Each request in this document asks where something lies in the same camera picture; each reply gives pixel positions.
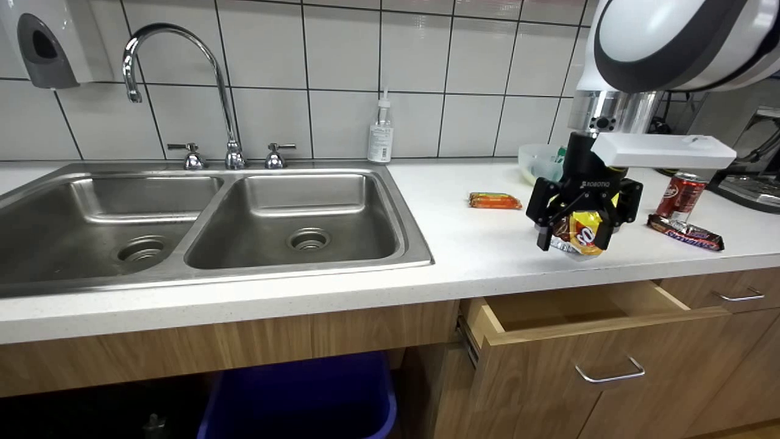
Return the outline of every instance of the paper towel dispenser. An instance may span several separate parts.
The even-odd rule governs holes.
[[[87,0],[0,0],[0,22],[38,89],[112,78]]]

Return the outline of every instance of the soap bottle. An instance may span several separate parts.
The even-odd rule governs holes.
[[[368,130],[368,162],[390,163],[393,157],[393,124],[390,124],[390,96],[384,94],[378,104],[378,119]]]

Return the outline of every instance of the faucet handle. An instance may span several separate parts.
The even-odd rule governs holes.
[[[206,169],[200,154],[198,154],[198,144],[189,141],[189,144],[168,144],[170,152],[189,152],[183,169],[185,171],[200,171]]]
[[[269,144],[265,169],[286,169],[281,149],[297,149],[295,144]]]

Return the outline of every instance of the drawer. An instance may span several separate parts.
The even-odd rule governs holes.
[[[653,284],[473,300],[469,401],[530,438],[675,438],[698,407],[659,394],[677,394],[699,371],[726,321]],[[631,422],[615,430],[621,415]]]
[[[780,308],[777,268],[669,279],[660,285],[687,308],[724,308],[730,312]]]

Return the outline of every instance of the sink drain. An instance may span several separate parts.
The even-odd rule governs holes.
[[[291,237],[291,246],[301,252],[318,252],[330,244],[330,237],[321,227],[302,227]]]
[[[137,237],[118,252],[122,263],[157,263],[163,257],[165,244],[161,237]]]

